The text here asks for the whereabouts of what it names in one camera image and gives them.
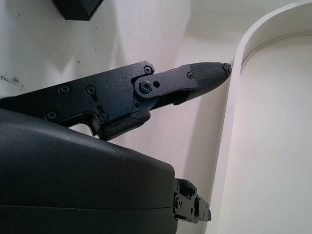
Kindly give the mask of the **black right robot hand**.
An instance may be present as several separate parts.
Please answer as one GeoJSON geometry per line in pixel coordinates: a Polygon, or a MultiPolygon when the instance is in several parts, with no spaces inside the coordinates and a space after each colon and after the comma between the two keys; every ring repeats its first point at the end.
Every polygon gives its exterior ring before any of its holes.
{"type": "Polygon", "coordinates": [[[210,221],[209,204],[170,164],[110,140],[231,72],[201,62],[155,73],[142,61],[2,98],[1,233],[174,234],[179,221],[210,221]]]}

